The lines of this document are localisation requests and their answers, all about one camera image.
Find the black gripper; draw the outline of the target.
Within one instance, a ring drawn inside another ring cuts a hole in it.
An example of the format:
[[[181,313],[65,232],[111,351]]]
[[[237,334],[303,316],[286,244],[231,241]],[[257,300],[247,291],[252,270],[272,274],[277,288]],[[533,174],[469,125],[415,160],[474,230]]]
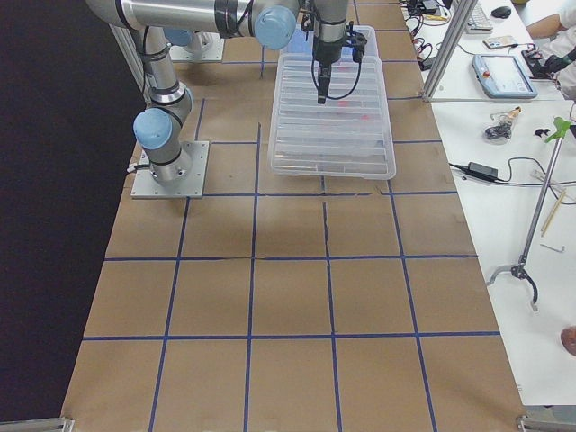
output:
[[[316,22],[314,24],[313,58],[319,63],[319,104],[325,104],[328,99],[331,65],[339,61],[342,48],[346,43],[345,22]]]

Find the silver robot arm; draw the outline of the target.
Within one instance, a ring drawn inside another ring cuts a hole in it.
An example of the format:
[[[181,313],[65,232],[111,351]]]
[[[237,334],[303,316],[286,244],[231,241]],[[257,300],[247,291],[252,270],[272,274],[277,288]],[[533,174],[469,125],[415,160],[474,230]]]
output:
[[[217,32],[223,39],[254,37],[279,50],[293,36],[296,22],[314,32],[313,62],[318,66],[318,103],[329,99],[331,68],[352,37],[346,1],[89,1],[106,23],[130,31],[151,85],[153,104],[177,103],[185,86],[176,77],[164,31]]]

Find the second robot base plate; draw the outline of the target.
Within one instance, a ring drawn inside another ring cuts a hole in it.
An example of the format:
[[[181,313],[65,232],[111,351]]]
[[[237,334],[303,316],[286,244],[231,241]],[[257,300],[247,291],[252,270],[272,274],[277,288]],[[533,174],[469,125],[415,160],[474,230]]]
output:
[[[222,61],[224,40],[217,33],[197,32],[171,42],[175,63],[218,63]]]

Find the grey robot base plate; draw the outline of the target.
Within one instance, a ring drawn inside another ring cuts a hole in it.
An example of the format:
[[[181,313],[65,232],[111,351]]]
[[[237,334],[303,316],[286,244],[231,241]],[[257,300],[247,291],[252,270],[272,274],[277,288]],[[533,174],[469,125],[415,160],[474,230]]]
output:
[[[180,199],[203,197],[209,141],[182,141],[178,160],[167,166],[154,165],[144,150],[134,174],[130,196],[133,199]]]

